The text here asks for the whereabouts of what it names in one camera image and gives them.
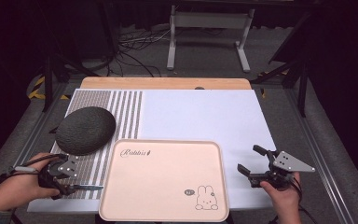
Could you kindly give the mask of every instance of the dark textured pouf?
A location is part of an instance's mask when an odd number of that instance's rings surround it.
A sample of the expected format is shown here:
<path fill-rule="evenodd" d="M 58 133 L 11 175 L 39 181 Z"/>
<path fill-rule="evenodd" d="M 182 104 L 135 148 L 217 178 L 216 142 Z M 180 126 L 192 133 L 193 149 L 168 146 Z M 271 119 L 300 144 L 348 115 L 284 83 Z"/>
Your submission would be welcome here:
<path fill-rule="evenodd" d="M 84 107 L 61 122 L 56 142 L 62 151 L 83 156 L 103 147 L 115 130 L 116 120 L 109 111 L 96 106 Z"/>

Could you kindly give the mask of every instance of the rabbit illustration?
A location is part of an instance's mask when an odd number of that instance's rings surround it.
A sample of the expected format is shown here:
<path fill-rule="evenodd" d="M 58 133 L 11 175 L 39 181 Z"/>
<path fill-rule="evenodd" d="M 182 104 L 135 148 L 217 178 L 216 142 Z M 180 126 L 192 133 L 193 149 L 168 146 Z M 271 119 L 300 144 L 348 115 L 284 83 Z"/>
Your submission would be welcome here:
<path fill-rule="evenodd" d="M 196 209 L 216 210 L 217 208 L 217 200 L 214 197 L 213 188 L 211 186 L 199 186 Z"/>

